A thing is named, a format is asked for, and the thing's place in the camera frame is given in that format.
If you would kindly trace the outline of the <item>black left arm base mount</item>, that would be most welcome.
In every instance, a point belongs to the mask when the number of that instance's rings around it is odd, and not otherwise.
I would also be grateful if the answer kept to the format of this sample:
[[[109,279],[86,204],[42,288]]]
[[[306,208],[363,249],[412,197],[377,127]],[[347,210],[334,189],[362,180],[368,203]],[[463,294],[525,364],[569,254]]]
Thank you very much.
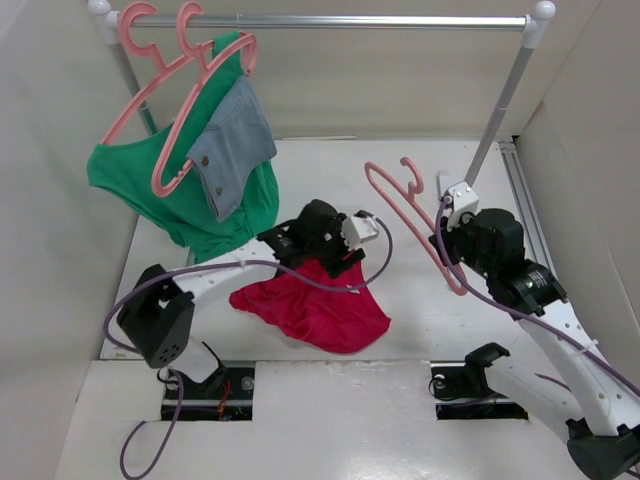
[[[213,392],[205,393],[197,384],[183,378],[183,402],[179,421],[235,422],[251,421],[256,363],[232,361]]]

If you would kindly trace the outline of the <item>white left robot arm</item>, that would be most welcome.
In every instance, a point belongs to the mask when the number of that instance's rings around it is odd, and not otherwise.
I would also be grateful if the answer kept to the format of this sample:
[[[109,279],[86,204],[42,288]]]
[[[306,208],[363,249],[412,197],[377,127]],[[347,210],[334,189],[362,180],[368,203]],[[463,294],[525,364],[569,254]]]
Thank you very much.
[[[293,274],[305,261],[316,260],[336,278],[364,258],[363,244],[378,234],[370,214],[348,216],[313,200],[296,218],[210,261],[184,269],[147,268],[125,297],[116,322],[150,368],[168,369],[199,395],[212,396],[222,387],[226,368],[192,336],[197,313],[227,289],[255,278],[262,267]]]

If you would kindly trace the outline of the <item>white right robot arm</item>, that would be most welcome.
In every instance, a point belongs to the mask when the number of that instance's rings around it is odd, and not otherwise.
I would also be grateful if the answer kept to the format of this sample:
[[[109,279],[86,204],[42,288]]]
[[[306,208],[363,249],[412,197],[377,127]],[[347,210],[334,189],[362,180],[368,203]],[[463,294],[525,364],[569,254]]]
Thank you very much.
[[[583,329],[551,271],[527,258],[522,225],[503,209],[444,213],[430,241],[459,284],[508,314],[541,348],[562,385],[518,366],[488,343],[466,355],[455,392],[503,395],[542,421],[589,479],[616,479],[639,463],[639,389]]]

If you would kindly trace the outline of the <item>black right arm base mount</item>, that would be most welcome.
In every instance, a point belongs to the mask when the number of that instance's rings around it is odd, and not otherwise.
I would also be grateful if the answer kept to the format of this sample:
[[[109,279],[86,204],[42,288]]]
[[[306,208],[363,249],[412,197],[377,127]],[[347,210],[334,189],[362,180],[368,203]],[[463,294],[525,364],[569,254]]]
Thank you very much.
[[[524,420],[525,409],[492,390],[485,371],[510,352],[495,342],[485,344],[457,361],[430,364],[428,389],[440,421]]]

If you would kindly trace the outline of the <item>red t shirt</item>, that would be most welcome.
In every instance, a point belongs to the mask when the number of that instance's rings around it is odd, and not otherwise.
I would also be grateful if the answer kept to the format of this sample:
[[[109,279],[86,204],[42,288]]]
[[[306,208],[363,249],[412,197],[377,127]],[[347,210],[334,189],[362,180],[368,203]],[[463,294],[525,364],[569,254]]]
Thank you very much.
[[[330,292],[285,273],[245,286],[230,305],[286,336],[334,354],[355,354],[383,336],[391,319],[366,288]]]

